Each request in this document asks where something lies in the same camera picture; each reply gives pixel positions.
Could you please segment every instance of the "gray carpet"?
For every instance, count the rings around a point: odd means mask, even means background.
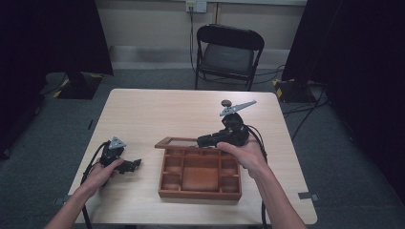
[[[257,76],[252,91],[274,92],[269,81],[273,75]],[[63,73],[49,74],[49,85],[43,92],[55,87],[62,77]],[[244,85],[234,83],[241,82],[200,81],[199,88],[245,90]],[[11,158],[0,161],[0,228],[42,228],[52,218],[60,207],[53,204],[54,199],[68,193],[108,94],[114,88],[192,90],[194,73],[117,70],[115,76],[102,80],[92,100],[55,99],[53,94],[47,94],[39,115],[11,147]],[[312,90],[315,96],[321,95],[321,87]],[[284,112],[302,105],[281,103]],[[306,114],[286,115],[291,135]],[[318,222],[309,228],[405,228],[404,206],[373,162],[351,142],[345,123],[328,103],[310,114],[293,144],[309,190],[320,198],[314,202]]]

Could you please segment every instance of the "black tool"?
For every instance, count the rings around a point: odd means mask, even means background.
[[[124,151],[124,147],[126,144],[119,140],[116,136],[113,137],[113,140],[109,140],[107,145],[104,146],[102,151],[102,156],[100,159],[100,164],[104,167],[110,165],[116,159],[119,159],[122,152]],[[140,165],[141,159],[128,161],[124,160],[122,164],[116,167],[116,170],[119,171],[120,174],[125,174],[125,172],[134,172]]]
[[[225,128],[212,135],[198,137],[197,144],[199,147],[217,146],[217,143],[220,141],[236,146],[243,146],[249,138],[249,131],[242,118],[236,112],[254,103],[256,103],[255,100],[232,107],[232,103],[229,100],[223,100],[221,104],[224,106],[224,110],[220,113],[220,116],[224,115],[222,123]]]

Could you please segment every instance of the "white table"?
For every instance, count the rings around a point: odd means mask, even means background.
[[[113,136],[127,146],[126,160],[142,158],[134,173],[110,178],[86,206],[92,223],[170,225],[261,224],[261,198],[256,184],[241,169],[239,201],[160,198],[160,170],[164,150],[155,144],[167,136],[197,138],[224,128],[219,116],[221,101],[234,105],[255,99],[256,104],[238,112],[245,124],[256,127],[268,153],[269,165],[287,193],[292,206],[306,224],[317,216],[292,146],[275,94],[252,92],[171,91],[116,89],[111,91],[95,132],[75,176],[69,194],[80,183],[97,147]],[[77,222],[84,222],[80,215]]]

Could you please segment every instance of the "wall baseboard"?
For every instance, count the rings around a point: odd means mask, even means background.
[[[194,50],[192,53],[194,62],[196,52],[197,50]],[[113,69],[191,68],[189,49],[112,46],[109,53]],[[288,54],[289,50],[263,50],[258,68],[276,69],[286,64]]]

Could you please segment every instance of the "wooden box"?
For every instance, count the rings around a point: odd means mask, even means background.
[[[193,138],[167,137],[155,148],[165,149],[161,198],[241,198],[241,173],[235,156],[215,148],[199,148]]]

